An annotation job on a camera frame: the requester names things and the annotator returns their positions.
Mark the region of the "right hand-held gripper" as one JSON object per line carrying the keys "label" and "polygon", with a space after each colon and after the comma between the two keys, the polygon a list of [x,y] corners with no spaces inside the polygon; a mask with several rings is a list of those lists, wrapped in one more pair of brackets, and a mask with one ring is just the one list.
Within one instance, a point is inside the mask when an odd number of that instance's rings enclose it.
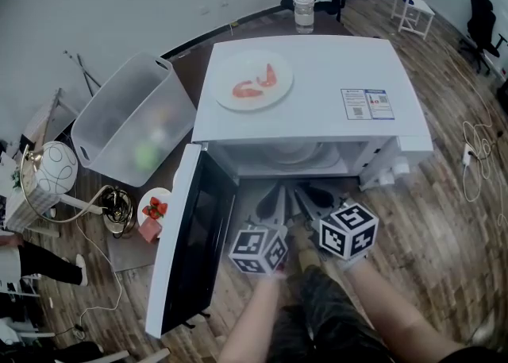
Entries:
{"label": "right hand-held gripper", "polygon": [[[313,222],[318,245],[343,261],[362,255],[375,243],[379,218],[360,203],[343,204],[324,189],[310,185],[297,186],[294,197],[301,212]],[[327,207],[336,208],[325,216]]]}

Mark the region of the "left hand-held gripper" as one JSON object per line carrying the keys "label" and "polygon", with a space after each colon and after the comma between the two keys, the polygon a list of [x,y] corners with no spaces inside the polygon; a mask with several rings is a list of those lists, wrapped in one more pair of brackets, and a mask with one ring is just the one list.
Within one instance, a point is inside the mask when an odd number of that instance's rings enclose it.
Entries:
{"label": "left hand-held gripper", "polygon": [[287,206],[286,187],[275,184],[256,206],[256,217],[262,223],[244,221],[229,251],[229,259],[241,272],[264,276],[276,273],[288,251],[288,229],[284,225]]}

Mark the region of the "white round plate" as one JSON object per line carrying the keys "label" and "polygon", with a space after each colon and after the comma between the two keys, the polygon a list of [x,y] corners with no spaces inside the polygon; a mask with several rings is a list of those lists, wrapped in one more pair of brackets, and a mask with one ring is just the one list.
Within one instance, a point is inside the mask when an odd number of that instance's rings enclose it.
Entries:
{"label": "white round plate", "polygon": [[264,155],[279,168],[305,168],[322,162],[330,147],[321,142],[284,143],[268,145]]}

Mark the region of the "white microwave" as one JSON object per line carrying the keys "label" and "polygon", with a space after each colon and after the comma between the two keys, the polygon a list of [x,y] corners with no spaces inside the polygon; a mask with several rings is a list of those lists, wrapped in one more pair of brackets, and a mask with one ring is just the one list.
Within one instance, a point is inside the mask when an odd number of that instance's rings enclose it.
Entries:
{"label": "white microwave", "polygon": [[211,302],[228,235],[243,272],[273,270],[294,212],[338,207],[330,177],[392,184],[433,143],[390,41],[296,35],[212,48],[190,143],[173,179],[145,329],[160,337]]}

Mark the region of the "person's right forearm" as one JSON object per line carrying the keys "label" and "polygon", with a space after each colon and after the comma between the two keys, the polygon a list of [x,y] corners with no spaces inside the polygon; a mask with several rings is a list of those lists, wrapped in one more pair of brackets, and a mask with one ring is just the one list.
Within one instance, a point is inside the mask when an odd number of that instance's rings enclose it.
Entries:
{"label": "person's right forearm", "polygon": [[368,319],[404,363],[438,363],[465,345],[438,332],[366,259],[345,270]]}

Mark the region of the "person's tan shoe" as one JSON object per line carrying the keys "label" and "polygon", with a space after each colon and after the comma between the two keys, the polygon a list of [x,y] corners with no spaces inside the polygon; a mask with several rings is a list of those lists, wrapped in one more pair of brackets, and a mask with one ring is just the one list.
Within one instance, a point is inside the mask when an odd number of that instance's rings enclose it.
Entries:
{"label": "person's tan shoe", "polygon": [[297,247],[298,261],[303,272],[309,267],[321,266],[321,259],[318,252],[307,236],[296,237],[294,242]]}

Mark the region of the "person's dark shorts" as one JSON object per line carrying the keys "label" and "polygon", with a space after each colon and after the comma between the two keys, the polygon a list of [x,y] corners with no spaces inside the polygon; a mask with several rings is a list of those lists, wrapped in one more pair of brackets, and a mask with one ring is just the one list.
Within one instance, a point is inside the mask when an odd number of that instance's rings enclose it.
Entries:
{"label": "person's dark shorts", "polygon": [[267,363],[393,363],[381,337],[319,267],[288,284],[296,303],[279,310]]}

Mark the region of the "white plate with strawberries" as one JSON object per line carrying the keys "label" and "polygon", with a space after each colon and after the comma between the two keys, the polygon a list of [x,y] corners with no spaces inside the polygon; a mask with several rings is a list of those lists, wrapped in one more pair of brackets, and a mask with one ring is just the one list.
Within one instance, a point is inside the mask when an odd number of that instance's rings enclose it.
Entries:
{"label": "white plate with strawberries", "polygon": [[162,199],[164,202],[167,202],[171,196],[171,192],[163,187],[155,187],[149,191],[146,191],[140,199],[137,208],[137,222],[138,225],[141,226],[144,220],[148,217],[143,213],[143,209],[149,205],[150,199],[155,197],[157,199]]}

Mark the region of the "bunch of red strawberries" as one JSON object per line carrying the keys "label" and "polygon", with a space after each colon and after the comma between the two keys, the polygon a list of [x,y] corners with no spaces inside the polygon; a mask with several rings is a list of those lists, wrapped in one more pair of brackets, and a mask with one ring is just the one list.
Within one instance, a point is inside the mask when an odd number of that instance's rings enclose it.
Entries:
{"label": "bunch of red strawberries", "polygon": [[148,205],[142,209],[142,213],[147,217],[157,220],[167,213],[167,203],[153,196],[150,198]]}

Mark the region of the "pink meat block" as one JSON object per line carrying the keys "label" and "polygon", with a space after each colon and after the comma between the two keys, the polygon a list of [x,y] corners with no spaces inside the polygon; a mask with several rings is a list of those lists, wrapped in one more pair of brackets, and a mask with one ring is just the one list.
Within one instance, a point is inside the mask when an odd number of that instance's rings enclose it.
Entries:
{"label": "pink meat block", "polygon": [[161,230],[162,227],[157,220],[146,218],[141,223],[138,232],[146,242],[153,243],[159,237]]}

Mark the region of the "orange shrimp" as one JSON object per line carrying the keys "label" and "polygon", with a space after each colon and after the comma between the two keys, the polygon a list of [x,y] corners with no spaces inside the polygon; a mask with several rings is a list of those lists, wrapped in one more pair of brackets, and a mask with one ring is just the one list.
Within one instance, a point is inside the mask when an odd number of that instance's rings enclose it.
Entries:
{"label": "orange shrimp", "polygon": [[277,77],[275,71],[271,64],[267,64],[266,66],[266,76],[265,79],[261,79],[260,77],[256,78],[256,82],[261,87],[273,87],[277,84]]}
{"label": "orange shrimp", "polygon": [[232,91],[235,98],[255,98],[264,94],[260,89],[254,88],[254,83],[251,80],[239,82]]}

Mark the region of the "green vegetable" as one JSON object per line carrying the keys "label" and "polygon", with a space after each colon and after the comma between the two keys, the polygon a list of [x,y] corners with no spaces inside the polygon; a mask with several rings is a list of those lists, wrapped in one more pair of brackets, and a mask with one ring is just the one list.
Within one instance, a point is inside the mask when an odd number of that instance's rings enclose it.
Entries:
{"label": "green vegetable", "polygon": [[134,161],[138,169],[146,172],[154,170],[159,165],[160,151],[152,142],[141,142],[134,149]]}

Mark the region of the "white plate with shrimps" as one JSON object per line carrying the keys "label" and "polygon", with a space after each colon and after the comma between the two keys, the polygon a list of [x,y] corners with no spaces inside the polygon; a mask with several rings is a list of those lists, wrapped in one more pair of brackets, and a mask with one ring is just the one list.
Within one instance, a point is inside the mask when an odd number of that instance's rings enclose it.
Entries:
{"label": "white plate with shrimps", "polygon": [[[273,87],[261,87],[256,78],[265,79],[266,66],[271,64],[277,84]],[[211,92],[217,103],[228,110],[255,111],[262,110],[276,104],[291,90],[294,73],[285,58],[280,54],[268,50],[248,50],[237,53],[218,65],[212,72]],[[255,98],[235,98],[233,88],[243,81],[251,80],[254,88],[264,92]]]}

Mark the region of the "translucent plastic storage bin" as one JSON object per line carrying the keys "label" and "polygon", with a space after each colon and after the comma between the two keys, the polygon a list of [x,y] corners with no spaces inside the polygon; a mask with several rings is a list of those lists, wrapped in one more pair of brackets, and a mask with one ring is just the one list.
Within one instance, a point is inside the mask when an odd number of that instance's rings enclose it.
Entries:
{"label": "translucent plastic storage bin", "polygon": [[[120,67],[76,118],[71,139],[83,167],[133,187],[143,186],[192,130],[196,109],[172,64],[140,52]],[[159,148],[159,165],[137,168],[141,142]]]}

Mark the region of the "black tripod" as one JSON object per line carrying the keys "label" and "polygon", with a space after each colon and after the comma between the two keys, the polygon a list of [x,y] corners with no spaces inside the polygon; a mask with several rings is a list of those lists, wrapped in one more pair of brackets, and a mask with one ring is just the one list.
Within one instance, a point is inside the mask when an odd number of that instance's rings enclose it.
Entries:
{"label": "black tripod", "polygon": [[96,80],[95,77],[85,68],[82,57],[77,53],[72,55],[69,51],[64,50],[63,54],[70,59],[82,72],[83,77],[85,79],[85,83],[87,85],[87,89],[92,97],[96,94],[96,92],[102,87],[99,81]]}

